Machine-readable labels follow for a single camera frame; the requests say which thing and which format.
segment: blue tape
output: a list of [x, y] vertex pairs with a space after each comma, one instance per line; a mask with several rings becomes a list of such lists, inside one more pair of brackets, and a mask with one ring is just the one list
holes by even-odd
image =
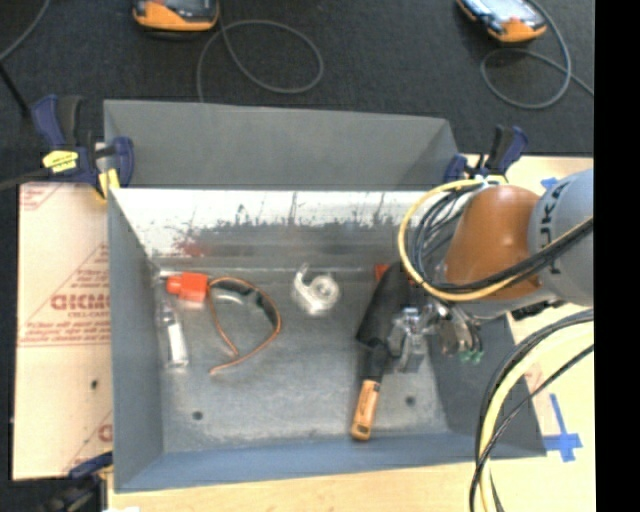
[[573, 462], [576, 460], [576, 456], [573, 451], [576, 448], [582, 448], [582, 442], [578, 434], [569, 434], [560, 412], [560, 405], [558, 404], [558, 398], [554, 394], [549, 395], [551, 398], [551, 405], [555, 412], [558, 425], [560, 426], [560, 434], [554, 436], [542, 436], [542, 442], [547, 451], [558, 450], [562, 457], [562, 462]]

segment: orange cap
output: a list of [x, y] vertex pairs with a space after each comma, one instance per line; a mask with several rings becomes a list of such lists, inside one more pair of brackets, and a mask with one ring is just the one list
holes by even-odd
[[177, 295], [179, 299], [202, 302], [207, 294], [209, 278], [206, 274], [183, 272], [169, 276], [167, 292]]

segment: black tool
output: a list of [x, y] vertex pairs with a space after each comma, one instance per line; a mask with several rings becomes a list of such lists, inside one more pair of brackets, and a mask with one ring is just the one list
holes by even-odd
[[394, 263], [382, 275], [356, 334], [358, 342], [367, 351], [360, 396], [351, 424], [351, 436], [359, 441], [366, 441], [371, 436], [382, 376], [392, 357], [389, 335], [398, 313], [410, 303], [409, 278], [402, 264]]

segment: clamp handle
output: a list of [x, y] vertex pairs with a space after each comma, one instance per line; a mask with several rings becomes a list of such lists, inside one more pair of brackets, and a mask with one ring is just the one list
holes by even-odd
[[485, 171], [483, 175], [500, 174], [504, 176], [507, 169], [520, 158], [528, 143], [529, 139], [517, 126], [511, 128], [496, 126], [493, 145], [483, 166]]

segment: yellow cable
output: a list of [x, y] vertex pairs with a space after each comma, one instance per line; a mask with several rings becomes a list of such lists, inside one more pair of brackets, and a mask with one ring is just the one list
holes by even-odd
[[[507, 395], [511, 389], [516, 385], [521, 377], [529, 370], [529, 368], [538, 362], [538, 360], [547, 352], [557, 348], [565, 341], [570, 341], [571, 338], [563, 336], [550, 337], [537, 345], [531, 350], [514, 368], [505, 375], [504, 379], [496, 389], [491, 403], [487, 408], [487, 413], [484, 417], [482, 424], [482, 431], [480, 435], [480, 443], [478, 445], [478, 457], [482, 455], [487, 445], [491, 441], [493, 431], [496, 426], [496, 421], [500, 413], [502, 404], [507, 398]], [[489, 470], [489, 460], [485, 463], [482, 473], [480, 474], [480, 495], [482, 497], [482, 504], [486, 512], [496, 512], [495, 502], [493, 500], [493, 492], [491, 489], [491, 472]]]
[[[446, 191], [451, 190], [451, 189], [458, 189], [459, 190], [459, 189], [465, 188], [465, 187], [476, 186], [479, 183], [480, 183], [480, 181], [475, 180], [475, 179], [473, 179], [473, 180], [460, 180], [460, 181], [454, 181], [454, 182], [451, 182], [451, 183], [445, 183], [444, 185], [440, 185], [440, 186], [438, 186], [436, 188], [431, 189], [430, 191], [428, 191], [425, 194], [423, 194], [413, 205], [411, 205], [409, 210], [407, 210], [407, 212], [405, 213], [405, 216], [402, 219], [402, 222], [400, 223], [400, 228], [398, 230], [398, 239], [397, 239], [397, 241], [398, 241], [398, 251], [400, 253], [400, 260], [402, 261], [402, 264], [404, 265], [405, 270], [409, 273], [411, 278], [417, 284], [422, 286], [427, 292], [429, 292], [434, 297], [437, 297], [437, 298], [445, 300], [445, 301], [461, 302], [461, 301], [470, 301], [470, 300], [481, 299], [483, 297], [486, 297], [487, 295], [490, 295], [490, 294], [492, 294], [494, 292], [497, 292], [498, 290], [501, 290], [502, 288], [505, 288], [505, 287], [509, 286], [513, 281], [515, 281], [516, 279], [518, 279], [522, 275], [522, 273], [520, 273], [520, 274], [516, 274], [516, 275], [510, 276], [510, 277], [507, 277], [507, 278], [503, 279], [502, 281], [496, 281], [494, 284], [485, 286], [484, 288], [481, 288], [479, 290], [474, 290], [472, 292], [451, 293], [451, 292], [445, 292], [443, 290], [435, 288], [434, 286], [432, 286], [429, 283], [427, 283], [423, 279], [423, 277], [420, 275], [420, 273], [411, 264], [411, 260], [409, 259], [409, 256], [407, 255], [407, 249], [405, 247], [405, 235], [406, 235], [409, 223], [411, 221], [411, 218], [413, 217], [414, 213], [418, 210], [418, 208], [420, 208], [420, 206], [422, 206], [428, 199], [432, 198], [433, 196], [435, 196], [437, 194], [440, 194], [442, 192], [446, 192]], [[593, 219], [593, 216], [589, 217], [584, 222], [574, 226], [573, 228], [568, 230], [566, 233], [563, 233], [560, 237], [556, 238], [547, 247], [553, 246], [553, 245], [561, 242], [566, 237], [570, 236], [574, 231], [576, 231], [578, 229], [581, 229], [587, 222], [590, 222], [592, 219]]]

